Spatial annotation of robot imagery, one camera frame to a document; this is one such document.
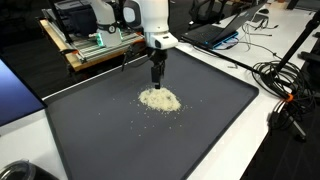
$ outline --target dark gray mat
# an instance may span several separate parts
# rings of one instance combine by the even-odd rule
[[[139,92],[151,85],[151,62],[46,100],[70,179],[186,178],[258,94],[177,49],[168,57],[163,85],[179,97],[179,112],[162,114],[138,103]]]

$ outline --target black monitor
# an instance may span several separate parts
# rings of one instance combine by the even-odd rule
[[[0,127],[45,107],[31,88],[0,59]]]

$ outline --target electronic equipment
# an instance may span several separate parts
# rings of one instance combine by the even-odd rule
[[[1,180],[58,180],[42,168],[24,160],[13,162],[2,170]]]
[[[86,0],[66,0],[55,3],[61,19],[69,32],[88,36],[97,30],[96,16]]]
[[[32,89],[0,59],[0,127],[45,107]]]
[[[234,16],[232,21],[225,28],[207,24],[200,28],[189,31],[181,36],[183,41],[191,44],[205,45],[208,48],[215,48],[226,39],[235,37],[239,29],[246,21],[251,20],[254,14],[263,6],[259,4]]]

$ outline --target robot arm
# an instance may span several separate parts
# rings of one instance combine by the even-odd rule
[[[148,57],[153,61],[152,82],[160,89],[164,76],[167,49],[178,45],[178,40],[169,32],[168,0],[126,0],[123,8],[126,23],[134,29],[143,28],[149,47]]]
[[[97,41],[100,47],[113,47],[121,44],[120,30],[114,11],[106,0],[87,0],[97,18]]]
[[[123,14],[130,27],[144,29],[148,47],[165,50],[178,45],[169,32],[168,0],[127,0]]]

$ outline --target desk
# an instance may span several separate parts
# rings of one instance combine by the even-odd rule
[[[275,30],[263,30],[264,33],[273,34],[272,37],[252,36],[252,42],[264,45],[277,52],[279,56],[283,56],[311,18],[312,16],[307,11],[270,9],[269,25],[279,24],[279,27]],[[228,21],[230,21],[230,18],[222,21],[221,26],[226,25]],[[302,50],[310,51],[315,42],[316,38],[309,37],[298,52]],[[201,53],[186,43],[180,43],[177,48],[258,87],[250,72],[243,68],[228,68],[232,65],[231,63]],[[248,65],[273,60],[270,52],[260,48],[252,47],[250,51],[246,52],[246,45],[243,44],[239,44],[228,51],[221,51],[221,53]],[[291,62],[299,67],[304,63],[297,56],[293,56]],[[189,179],[240,179],[268,132],[267,116],[278,101],[277,98],[260,89],[258,97],[230,126]],[[28,158],[59,179],[67,179],[44,111],[15,123],[21,123],[22,121],[32,122],[0,138],[0,167],[4,167],[15,160]]]

